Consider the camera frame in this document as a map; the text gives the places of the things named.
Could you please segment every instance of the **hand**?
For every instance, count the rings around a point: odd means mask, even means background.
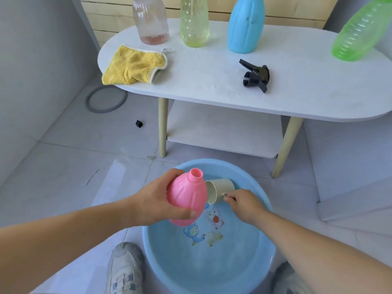
[[[124,226],[147,226],[164,219],[195,218],[195,211],[167,202],[167,186],[183,173],[180,169],[170,169],[133,196],[118,201],[122,205]]]
[[[239,189],[232,191],[223,198],[236,216],[245,223],[256,225],[257,216],[265,211],[260,199],[250,190]]]

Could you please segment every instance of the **green plastic bottle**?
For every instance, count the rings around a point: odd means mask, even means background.
[[[189,47],[203,46],[210,35],[207,0],[181,0],[181,38]]]
[[[392,17],[392,0],[373,0],[344,25],[332,46],[332,55],[343,61],[363,57],[384,36]]]

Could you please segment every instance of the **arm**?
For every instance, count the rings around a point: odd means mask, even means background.
[[[29,293],[122,229],[164,219],[194,218],[194,211],[175,207],[166,200],[168,184],[182,173],[171,169],[118,202],[0,228],[1,292]]]
[[[238,218],[260,229],[315,294],[390,293],[392,268],[268,210],[249,190],[228,194]]]

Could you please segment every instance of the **blue plastic bottle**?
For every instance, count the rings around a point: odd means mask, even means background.
[[[264,18],[263,0],[238,0],[228,22],[227,47],[240,54],[253,51],[262,36]]]

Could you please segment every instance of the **yellow microfiber cloth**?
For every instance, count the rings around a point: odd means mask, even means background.
[[[131,85],[137,81],[152,83],[156,71],[165,69],[163,53],[132,49],[124,45],[116,51],[102,75],[104,85]]]

